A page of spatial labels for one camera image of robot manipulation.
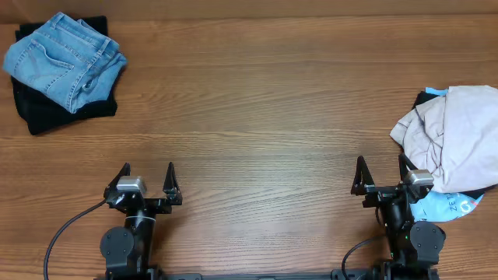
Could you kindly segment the beige khaki shorts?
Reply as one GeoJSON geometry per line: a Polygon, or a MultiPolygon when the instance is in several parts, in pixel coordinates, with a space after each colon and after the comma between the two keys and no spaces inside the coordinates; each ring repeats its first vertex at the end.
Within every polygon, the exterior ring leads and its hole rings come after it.
{"type": "Polygon", "coordinates": [[[400,119],[390,136],[440,193],[497,184],[497,89],[451,86],[400,119]]]}

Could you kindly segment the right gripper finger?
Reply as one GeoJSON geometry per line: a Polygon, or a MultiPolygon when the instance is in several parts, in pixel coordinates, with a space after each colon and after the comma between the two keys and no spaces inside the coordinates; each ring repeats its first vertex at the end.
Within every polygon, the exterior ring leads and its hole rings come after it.
{"type": "Polygon", "coordinates": [[[374,180],[363,156],[356,162],[356,172],[352,183],[351,194],[368,194],[375,188],[374,180]]]}
{"type": "Polygon", "coordinates": [[[413,182],[414,181],[414,170],[418,170],[418,168],[411,162],[411,160],[407,157],[406,154],[401,153],[398,155],[398,164],[399,164],[399,172],[400,179],[402,182],[413,182]]]}

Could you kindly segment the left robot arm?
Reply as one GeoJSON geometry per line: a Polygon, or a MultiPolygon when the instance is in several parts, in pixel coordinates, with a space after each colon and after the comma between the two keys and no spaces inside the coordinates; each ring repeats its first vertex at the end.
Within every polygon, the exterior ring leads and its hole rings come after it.
{"type": "Polygon", "coordinates": [[[147,198],[142,177],[131,175],[129,163],[106,187],[103,197],[110,208],[125,214],[123,226],[109,229],[100,241],[106,261],[105,279],[163,279],[163,271],[150,264],[153,234],[158,215],[172,212],[182,204],[174,165],[169,163],[162,198],[147,198]]]}

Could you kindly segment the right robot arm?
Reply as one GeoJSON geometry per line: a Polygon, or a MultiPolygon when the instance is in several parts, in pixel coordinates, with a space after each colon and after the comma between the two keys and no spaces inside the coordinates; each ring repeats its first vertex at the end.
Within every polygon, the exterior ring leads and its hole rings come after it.
{"type": "Polygon", "coordinates": [[[400,181],[378,187],[365,159],[359,156],[351,193],[363,196],[363,207],[374,208],[377,222],[384,227],[389,260],[380,261],[358,275],[369,280],[438,279],[433,267],[439,263],[446,233],[427,221],[416,221],[411,206],[425,198],[433,188],[433,175],[417,168],[405,154],[398,156],[400,181]]]}

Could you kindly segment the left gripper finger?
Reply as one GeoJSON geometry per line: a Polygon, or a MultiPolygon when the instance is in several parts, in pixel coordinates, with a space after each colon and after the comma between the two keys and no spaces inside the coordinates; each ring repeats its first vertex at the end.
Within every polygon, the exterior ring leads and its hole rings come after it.
{"type": "Polygon", "coordinates": [[[167,174],[163,183],[163,193],[164,194],[179,194],[180,189],[178,187],[174,164],[169,162],[167,168],[167,174]]]}
{"type": "Polygon", "coordinates": [[[129,176],[131,174],[131,166],[129,163],[125,163],[114,179],[107,185],[105,191],[114,191],[117,189],[117,183],[123,176],[129,176]]]}

